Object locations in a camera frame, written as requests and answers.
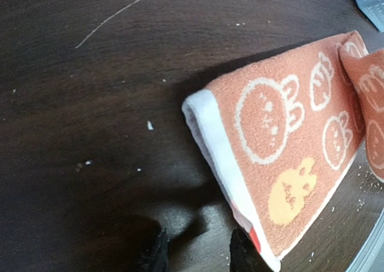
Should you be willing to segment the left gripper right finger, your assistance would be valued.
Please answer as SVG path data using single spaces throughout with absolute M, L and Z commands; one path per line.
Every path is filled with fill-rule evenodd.
M 270 272 L 242 228 L 236 228 L 230 239 L 230 272 Z

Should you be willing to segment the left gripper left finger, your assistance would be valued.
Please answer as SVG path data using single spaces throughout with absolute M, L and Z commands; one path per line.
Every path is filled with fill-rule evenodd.
M 137 257 L 132 271 L 169 271 L 169 236 L 158 223 L 143 225 L 135 233 Z

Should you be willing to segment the orange patterned towel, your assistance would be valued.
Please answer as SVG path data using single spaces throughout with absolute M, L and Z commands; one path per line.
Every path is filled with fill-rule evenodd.
M 222 75 L 182 111 L 236 221 L 273 271 L 361 145 L 383 179 L 383 51 L 369 53 L 356 31 Z

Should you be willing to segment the light blue plastic basket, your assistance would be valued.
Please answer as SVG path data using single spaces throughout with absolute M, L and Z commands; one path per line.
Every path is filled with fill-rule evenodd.
M 383 32 L 384 0 L 355 0 L 355 2 L 378 31 Z

